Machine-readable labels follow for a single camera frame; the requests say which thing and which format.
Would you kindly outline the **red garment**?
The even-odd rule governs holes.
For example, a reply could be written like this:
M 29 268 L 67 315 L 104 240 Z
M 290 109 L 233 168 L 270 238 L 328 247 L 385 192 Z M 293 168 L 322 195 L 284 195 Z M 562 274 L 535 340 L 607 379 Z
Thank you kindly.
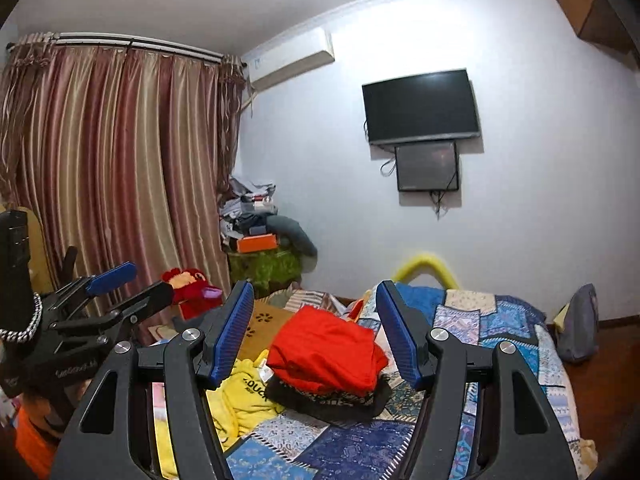
M 370 328 L 305 306 L 274 337 L 267 365 L 299 391 L 366 396 L 376 388 L 388 357 Z

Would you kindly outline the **pile of papers and clothes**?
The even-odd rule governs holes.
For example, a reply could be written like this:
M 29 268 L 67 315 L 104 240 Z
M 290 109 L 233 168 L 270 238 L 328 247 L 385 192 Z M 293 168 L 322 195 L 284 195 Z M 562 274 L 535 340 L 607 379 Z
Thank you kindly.
M 256 184 L 239 174 L 229 178 L 229 196 L 219 207 L 222 242 L 236 251 L 236 242 L 243 236 L 274 234 L 277 249 L 288 249 L 307 258 L 316 258 L 318 249 L 300 224 L 283 214 L 273 199 L 276 185 Z

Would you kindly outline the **yellow printed t-shirt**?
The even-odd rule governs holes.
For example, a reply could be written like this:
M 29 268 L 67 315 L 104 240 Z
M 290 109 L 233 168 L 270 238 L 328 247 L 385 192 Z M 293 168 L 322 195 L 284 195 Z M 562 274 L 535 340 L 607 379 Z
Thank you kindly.
M 284 407 L 266 397 L 266 386 L 259 374 L 267 364 L 265 349 L 254 361 L 236 359 L 229 377 L 215 390 L 206 391 L 207 405 L 224 452 L 228 452 L 242 437 L 261 422 L 280 415 Z M 160 474 L 177 479 L 178 471 L 170 442 L 166 410 L 165 387 L 154 382 L 152 389 L 154 429 Z

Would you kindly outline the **red plush toy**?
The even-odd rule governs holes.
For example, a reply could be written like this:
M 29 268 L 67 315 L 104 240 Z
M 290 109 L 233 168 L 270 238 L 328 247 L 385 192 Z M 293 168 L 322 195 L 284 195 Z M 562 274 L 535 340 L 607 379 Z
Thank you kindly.
M 209 283 L 201 270 L 173 268 L 160 278 L 172 287 L 172 303 L 185 321 L 222 306 L 222 290 Z

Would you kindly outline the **beige fleece blanket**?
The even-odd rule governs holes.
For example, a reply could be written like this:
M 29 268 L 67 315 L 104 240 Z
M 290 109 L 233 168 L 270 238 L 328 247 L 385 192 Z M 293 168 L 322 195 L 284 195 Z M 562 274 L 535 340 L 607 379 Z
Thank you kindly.
M 596 470 L 599 463 L 599 455 L 593 440 L 580 438 L 570 441 L 570 454 L 574 460 L 577 478 L 587 480 L 590 474 Z

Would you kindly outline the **brown flower-pattern cushion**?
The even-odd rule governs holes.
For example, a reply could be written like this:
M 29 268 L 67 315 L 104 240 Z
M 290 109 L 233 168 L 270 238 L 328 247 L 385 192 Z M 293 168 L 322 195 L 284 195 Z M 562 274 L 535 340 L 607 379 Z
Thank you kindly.
M 253 313 L 239 348 L 238 359 L 255 361 L 264 350 L 269 349 L 278 331 L 293 315 L 289 310 L 255 300 Z

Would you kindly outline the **green patterned storage box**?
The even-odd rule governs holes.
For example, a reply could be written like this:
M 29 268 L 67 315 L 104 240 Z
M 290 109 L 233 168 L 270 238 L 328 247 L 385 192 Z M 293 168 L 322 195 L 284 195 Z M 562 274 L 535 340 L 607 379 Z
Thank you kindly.
M 247 281 L 252 284 L 255 298 L 265 298 L 273 292 L 287 289 L 302 277 L 302 260 L 288 249 L 270 249 L 264 252 L 229 252 L 232 283 Z

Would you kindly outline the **orange box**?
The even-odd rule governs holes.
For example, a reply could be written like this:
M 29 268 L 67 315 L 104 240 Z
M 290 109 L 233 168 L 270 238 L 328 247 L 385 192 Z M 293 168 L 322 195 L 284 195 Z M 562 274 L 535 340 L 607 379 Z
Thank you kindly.
M 278 239 L 274 234 L 243 236 L 236 242 L 236 251 L 240 254 L 265 252 L 278 248 Z

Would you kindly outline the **blue patchwork bedspread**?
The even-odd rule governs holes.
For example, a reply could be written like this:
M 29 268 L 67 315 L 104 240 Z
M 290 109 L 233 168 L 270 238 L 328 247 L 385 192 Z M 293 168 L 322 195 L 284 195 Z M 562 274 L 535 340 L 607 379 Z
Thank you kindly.
M 294 393 L 229 452 L 238 479 L 578 479 L 570 383 L 522 300 L 378 284 L 359 324 L 388 359 L 364 419 Z

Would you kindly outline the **striped pink curtain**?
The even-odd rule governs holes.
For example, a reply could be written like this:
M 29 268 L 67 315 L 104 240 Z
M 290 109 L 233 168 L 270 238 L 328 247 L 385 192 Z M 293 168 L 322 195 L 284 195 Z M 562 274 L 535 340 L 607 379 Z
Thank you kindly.
M 228 289 L 219 207 L 231 190 L 246 80 L 209 63 L 134 47 L 64 46 L 40 35 L 1 72 L 1 203 L 25 207 L 42 236 L 43 287 L 75 270 L 129 261 L 134 294 L 171 269 Z

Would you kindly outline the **yellow curved pillow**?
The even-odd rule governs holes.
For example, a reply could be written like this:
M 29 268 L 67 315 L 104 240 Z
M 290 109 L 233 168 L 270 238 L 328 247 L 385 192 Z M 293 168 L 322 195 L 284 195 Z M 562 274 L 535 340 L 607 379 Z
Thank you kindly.
M 394 274 L 393 281 L 408 284 L 424 273 L 433 275 L 444 289 L 460 289 L 445 261 L 430 252 L 422 252 L 406 261 Z

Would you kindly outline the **white air conditioner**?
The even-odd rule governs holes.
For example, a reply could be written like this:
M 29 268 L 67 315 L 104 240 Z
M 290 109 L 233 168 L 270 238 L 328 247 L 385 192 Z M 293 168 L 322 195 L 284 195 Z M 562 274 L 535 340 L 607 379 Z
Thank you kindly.
M 330 34 L 317 27 L 250 58 L 248 78 L 262 92 L 335 61 Z

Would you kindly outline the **brown wooden wardrobe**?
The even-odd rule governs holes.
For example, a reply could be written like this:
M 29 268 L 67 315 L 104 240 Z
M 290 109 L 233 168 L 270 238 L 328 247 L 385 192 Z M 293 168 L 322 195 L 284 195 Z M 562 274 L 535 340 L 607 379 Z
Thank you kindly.
M 608 0 L 556 0 L 575 35 L 639 63 L 639 50 Z

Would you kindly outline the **small black wall monitor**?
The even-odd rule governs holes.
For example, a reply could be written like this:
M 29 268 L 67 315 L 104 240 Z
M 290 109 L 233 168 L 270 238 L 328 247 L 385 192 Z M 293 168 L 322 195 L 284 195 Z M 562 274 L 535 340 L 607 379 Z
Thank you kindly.
M 456 192 L 459 157 L 454 142 L 423 142 L 396 146 L 399 192 Z

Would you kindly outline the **black wall television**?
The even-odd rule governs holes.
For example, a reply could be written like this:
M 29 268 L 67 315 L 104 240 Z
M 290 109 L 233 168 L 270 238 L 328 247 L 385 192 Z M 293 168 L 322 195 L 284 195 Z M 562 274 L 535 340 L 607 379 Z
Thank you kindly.
M 372 145 L 462 140 L 480 135 L 466 70 L 445 70 L 372 82 L 362 87 Z

